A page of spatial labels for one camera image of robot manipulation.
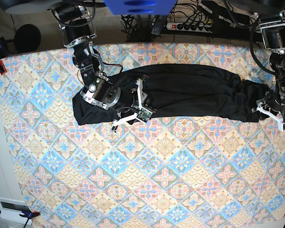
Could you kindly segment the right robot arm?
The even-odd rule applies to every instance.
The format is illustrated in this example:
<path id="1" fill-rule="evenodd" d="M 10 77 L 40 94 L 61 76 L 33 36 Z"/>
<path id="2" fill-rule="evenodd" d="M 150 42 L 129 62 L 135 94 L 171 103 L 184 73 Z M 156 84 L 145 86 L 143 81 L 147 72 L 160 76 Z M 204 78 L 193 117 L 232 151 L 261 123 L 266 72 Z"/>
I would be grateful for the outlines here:
<path id="1" fill-rule="evenodd" d="M 52 12 L 64 47 L 74 50 L 72 60 L 83 80 L 83 88 L 73 98 L 78 125 L 90 123 L 93 114 L 98 114 L 101 120 L 105 114 L 111 114 L 109 120 L 115 131 L 124 123 L 147 123 L 156 111 L 148 106 L 148 96 L 143 92 L 146 75 L 137 77 L 136 88 L 126 89 L 121 87 L 125 76 L 112 82 L 104 72 L 105 63 L 94 48 L 96 33 L 90 30 L 95 9 L 102 5 L 94 0 L 0 0 L 0 8 L 9 14 Z"/>

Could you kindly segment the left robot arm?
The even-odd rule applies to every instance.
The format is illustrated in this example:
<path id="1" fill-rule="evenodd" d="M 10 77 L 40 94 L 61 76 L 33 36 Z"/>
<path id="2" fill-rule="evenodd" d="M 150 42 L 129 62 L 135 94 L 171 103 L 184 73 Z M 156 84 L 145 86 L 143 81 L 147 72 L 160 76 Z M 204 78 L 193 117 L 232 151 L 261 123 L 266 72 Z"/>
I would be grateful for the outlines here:
<path id="1" fill-rule="evenodd" d="M 249 47 L 252 58 L 265 72 L 275 76 L 276 84 L 273 92 L 256 102 L 252 112 L 260 112 L 277 121 L 278 129 L 285 130 L 285 0 L 225 0 L 224 5 L 232 21 L 238 28 L 249 29 Z M 253 13 L 256 20 L 251 24 L 238 22 L 229 8 L 229 4 Z M 257 59 L 254 52 L 254 32 L 259 29 L 265 49 L 271 50 L 267 69 Z"/>

